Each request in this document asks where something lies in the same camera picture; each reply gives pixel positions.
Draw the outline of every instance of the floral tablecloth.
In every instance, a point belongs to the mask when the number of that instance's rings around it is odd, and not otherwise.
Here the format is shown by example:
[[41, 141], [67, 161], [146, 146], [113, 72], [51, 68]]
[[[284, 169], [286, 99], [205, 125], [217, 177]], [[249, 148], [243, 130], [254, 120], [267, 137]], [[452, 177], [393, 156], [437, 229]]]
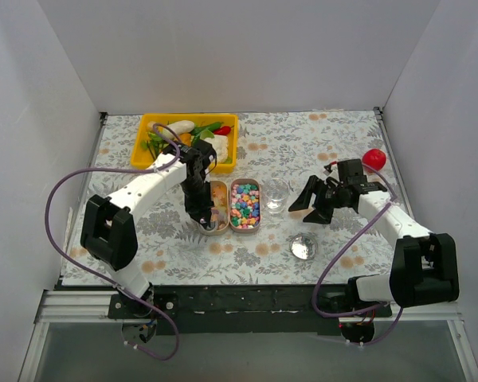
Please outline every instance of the floral tablecloth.
[[[289, 183], [292, 203], [312, 174], [323, 176], [323, 165], [333, 160], [361, 158], [371, 148], [386, 152], [382, 132], [372, 111], [311, 111], [239, 114], [237, 165], [232, 174], [214, 174], [228, 185], [239, 177], [260, 183], [283, 177]], [[141, 116], [109, 116], [99, 144], [96, 166], [130, 168], [129, 160]], [[399, 185], [390, 160], [382, 171]], [[126, 185], [129, 174], [93, 173], [86, 198], [107, 195]], [[254, 235], [231, 230], [222, 236], [203, 236], [184, 212], [180, 187], [174, 187], [137, 224], [136, 259], [155, 285], [174, 284], [285, 284], [315, 283], [335, 253], [366, 223], [351, 209], [335, 211], [328, 226], [304, 224], [309, 213], [263, 215]], [[79, 211], [70, 255], [105, 273], [79, 244], [84, 211]], [[288, 250], [294, 235], [306, 233], [319, 244], [314, 259], [297, 259]], [[331, 270], [326, 281], [343, 283], [354, 275], [387, 272], [393, 250], [375, 231], [364, 235]], [[66, 264], [62, 285], [91, 286], [102, 282], [72, 264]]]

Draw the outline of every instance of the food container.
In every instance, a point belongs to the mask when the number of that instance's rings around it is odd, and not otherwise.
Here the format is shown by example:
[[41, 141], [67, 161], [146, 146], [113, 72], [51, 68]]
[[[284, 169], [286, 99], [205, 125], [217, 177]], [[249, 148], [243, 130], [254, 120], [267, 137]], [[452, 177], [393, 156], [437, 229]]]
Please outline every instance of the food container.
[[131, 155], [131, 165], [137, 169], [145, 170], [153, 162], [151, 153], [148, 150], [142, 149], [140, 146], [142, 141], [149, 139], [147, 135], [147, 125], [149, 122], [169, 125], [184, 120], [194, 122], [197, 127], [214, 122], [223, 122], [223, 126], [231, 127], [231, 131], [227, 137], [229, 139], [229, 157], [232, 158], [232, 163], [218, 163], [213, 170], [213, 173], [231, 173], [236, 165], [237, 132], [239, 130], [239, 122], [237, 116], [234, 114], [145, 114], [140, 120], [133, 154]]
[[211, 196], [213, 198], [213, 201], [214, 201], [214, 205], [220, 205], [221, 203], [219, 203], [219, 199], [220, 199], [220, 195], [215, 195], [214, 194], [214, 189], [215, 187], [217, 186], [221, 186], [221, 187], [224, 187], [225, 188], [225, 213], [224, 213], [224, 217], [225, 217], [225, 227], [223, 228], [217, 228], [215, 229], [214, 231], [206, 231], [200, 224], [198, 224], [196, 221], [195, 221], [195, 224], [198, 226], [198, 230], [200, 231], [201, 234], [203, 235], [207, 235], [207, 236], [214, 236], [214, 235], [221, 235], [223, 233], [226, 232], [226, 230], [228, 229], [229, 227], [229, 222], [230, 222], [230, 198], [229, 198], [229, 189], [228, 187], [226, 186], [226, 184], [222, 181], [210, 181], [210, 192], [211, 192]]
[[[250, 178], [236, 179], [235, 181], [233, 181], [230, 184], [229, 200], [230, 201], [232, 200], [232, 189], [235, 185], [246, 185], [246, 184], [255, 185], [259, 190], [259, 194], [260, 195], [262, 194], [261, 185], [255, 179], [250, 179]], [[238, 233], [255, 233], [256, 231], [258, 231], [258, 228], [260, 228], [261, 222], [262, 222], [262, 203], [261, 202], [262, 202], [262, 200], [259, 199], [259, 217], [260, 217], [260, 219], [259, 219], [258, 225], [256, 227], [253, 227], [253, 228], [238, 228], [238, 227], [234, 227], [233, 224], [230, 223], [230, 228], [233, 231], [238, 232]]]

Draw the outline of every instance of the yellow bin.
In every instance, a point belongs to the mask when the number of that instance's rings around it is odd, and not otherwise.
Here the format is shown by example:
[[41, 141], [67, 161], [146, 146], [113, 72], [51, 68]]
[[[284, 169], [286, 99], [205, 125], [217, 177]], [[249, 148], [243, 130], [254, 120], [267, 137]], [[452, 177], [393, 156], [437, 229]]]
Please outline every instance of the yellow bin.
[[223, 122], [222, 126], [230, 126], [232, 130], [227, 137], [229, 138], [229, 157], [232, 163], [218, 163], [214, 173], [231, 173], [236, 165], [237, 159], [237, 130], [238, 120], [234, 114], [145, 114], [140, 121], [138, 134], [136, 135], [135, 147], [131, 156], [131, 165], [137, 169], [144, 170], [153, 162], [151, 153], [143, 150], [140, 143], [149, 139], [147, 135], [147, 124], [149, 122], [162, 123], [169, 125], [178, 121], [191, 121], [195, 126], [208, 125], [214, 122]]

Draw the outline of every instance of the red chili pepper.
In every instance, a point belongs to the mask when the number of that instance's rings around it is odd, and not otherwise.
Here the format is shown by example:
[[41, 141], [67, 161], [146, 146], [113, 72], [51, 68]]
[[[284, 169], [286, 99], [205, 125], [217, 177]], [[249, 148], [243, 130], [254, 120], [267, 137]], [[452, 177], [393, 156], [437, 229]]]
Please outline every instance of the red chili pepper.
[[229, 132], [232, 130], [230, 126], [222, 126], [219, 129], [213, 131], [214, 135], [228, 135]]

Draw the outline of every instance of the white wall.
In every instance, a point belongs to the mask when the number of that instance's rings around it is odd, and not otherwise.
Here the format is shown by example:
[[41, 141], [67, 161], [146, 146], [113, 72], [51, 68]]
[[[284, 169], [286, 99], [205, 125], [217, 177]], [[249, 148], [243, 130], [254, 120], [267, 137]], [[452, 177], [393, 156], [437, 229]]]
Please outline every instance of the white wall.
[[39, 0], [100, 111], [371, 109], [438, 0]]
[[440, 3], [385, 113], [416, 217], [456, 241], [478, 361], [478, 0]]
[[[0, 0], [0, 381], [18, 378], [42, 290], [60, 270], [45, 238], [45, 199], [85, 165], [98, 117], [37, 2]], [[80, 182], [57, 198], [59, 242]]]

